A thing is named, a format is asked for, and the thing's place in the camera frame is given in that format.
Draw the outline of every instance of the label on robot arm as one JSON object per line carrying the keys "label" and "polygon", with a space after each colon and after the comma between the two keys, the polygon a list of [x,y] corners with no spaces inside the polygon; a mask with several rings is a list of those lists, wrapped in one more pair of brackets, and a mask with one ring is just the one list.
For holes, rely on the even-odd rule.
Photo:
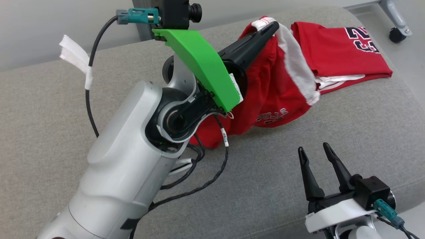
{"label": "label on robot arm", "polygon": [[239,86],[236,82],[236,79],[235,79],[235,76],[233,75],[233,73],[230,73],[229,76],[232,79],[232,82],[235,85],[236,90],[238,91],[238,94],[239,94],[239,103],[238,104],[240,104],[244,100],[244,98],[242,97],[241,90],[239,89]]}

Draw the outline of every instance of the gray cushion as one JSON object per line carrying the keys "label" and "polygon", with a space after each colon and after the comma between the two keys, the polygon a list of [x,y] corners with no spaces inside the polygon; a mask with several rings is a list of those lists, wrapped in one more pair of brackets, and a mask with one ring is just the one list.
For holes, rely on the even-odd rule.
{"label": "gray cushion", "polygon": [[[361,26],[336,7],[271,16],[286,26],[300,20],[327,27]],[[249,22],[202,34],[219,50],[236,40]],[[100,133],[137,81],[164,85],[161,68],[170,55],[170,49],[155,41],[96,54],[91,102]],[[34,238],[74,194],[95,140],[83,86],[83,74],[65,61],[0,73],[2,238]],[[323,142],[331,144],[353,174],[376,175],[386,182],[396,195],[398,211],[405,211],[425,197],[423,119],[424,111],[396,73],[392,79],[324,95],[292,123],[230,137],[222,176],[202,192],[150,212],[140,221],[136,238],[309,238],[297,148],[305,148],[318,183],[332,194],[338,183]],[[157,199],[202,185],[223,159],[223,148],[207,151],[188,180]]]}

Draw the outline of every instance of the white wall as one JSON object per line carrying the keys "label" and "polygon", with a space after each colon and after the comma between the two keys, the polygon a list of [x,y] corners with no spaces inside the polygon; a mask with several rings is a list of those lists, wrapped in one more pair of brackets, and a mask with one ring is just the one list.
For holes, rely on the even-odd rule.
{"label": "white wall", "polygon": [[[203,8],[202,29],[312,4],[351,6],[369,0],[191,0]],[[90,51],[99,30],[117,9],[132,0],[2,0],[0,2],[0,71],[56,60],[63,35]],[[139,41],[134,24],[113,24],[99,49]]]}

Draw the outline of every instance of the folded red jersey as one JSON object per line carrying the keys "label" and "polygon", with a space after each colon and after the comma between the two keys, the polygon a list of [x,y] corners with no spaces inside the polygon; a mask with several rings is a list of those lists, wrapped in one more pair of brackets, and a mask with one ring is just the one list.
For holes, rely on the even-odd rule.
{"label": "folded red jersey", "polygon": [[291,30],[322,94],[392,76],[364,27],[325,28],[316,23],[295,22]]}
{"label": "folded red jersey", "polygon": [[[262,17],[247,26],[241,37],[273,21],[273,18]],[[234,119],[220,117],[228,135],[243,134],[253,125],[286,124],[305,114],[319,100],[315,76],[296,39],[283,25],[250,66],[247,76],[248,91],[244,100],[232,110]],[[201,123],[197,134],[207,148],[217,148],[223,141],[213,117]],[[197,144],[194,138],[190,142]]]}

